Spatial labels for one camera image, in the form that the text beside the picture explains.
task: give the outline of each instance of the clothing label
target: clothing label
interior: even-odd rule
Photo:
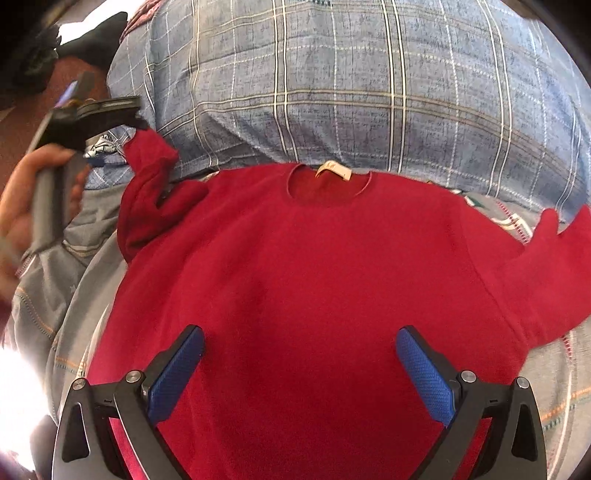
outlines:
[[[320,175],[320,173],[325,170],[330,170],[331,172],[336,173],[343,180],[349,181],[351,179],[351,169],[341,165],[335,160],[325,162],[316,172],[316,176]]]

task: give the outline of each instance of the bolt head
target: bolt head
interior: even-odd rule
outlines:
[[[517,377],[516,383],[519,388],[529,388],[530,387],[530,381],[527,380],[527,378],[525,378],[525,377]]]
[[[462,372],[462,380],[466,383],[474,383],[476,381],[476,374],[471,370],[464,370]]]
[[[85,385],[86,385],[86,380],[84,378],[76,378],[72,382],[72,389],[74,389],[74,390],[80,390]]]
[[[142,372],[139,370],[132,370],[125,376],[125,381],[127,383],[136,383],[140,378],[142,378]]]

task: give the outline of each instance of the sweater sleeve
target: sweater sleeve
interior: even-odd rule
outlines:
[[[487,226],[469,213],[466,217],[470,221],[464,221],[463,227],[472,261],[528,349],[560,338],[591,314],[587,206],[562,233],[557,212],[544,211],[527,245],[512,238],[509,242],[510,235],[483,216]]]

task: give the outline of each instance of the blue plaid fabric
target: blue plaid fabric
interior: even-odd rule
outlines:
[[[168,0],[112,96],[179,151],[172,180],[268,162],[400,173],[571,219],[591,189],[591,89],[500,0]],[[87,187],[127,182],[121,145]]]

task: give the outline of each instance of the blue gripper pad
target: blue gripper pad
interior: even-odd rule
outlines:
[[[447,427],[456,412],[453,390],[405,328],[396,336],[396,353],[431,418]]]
[[[148,418],[152,425],[170,417],[204,351],[205,336],[203,330],[196,327],[150,388]]]

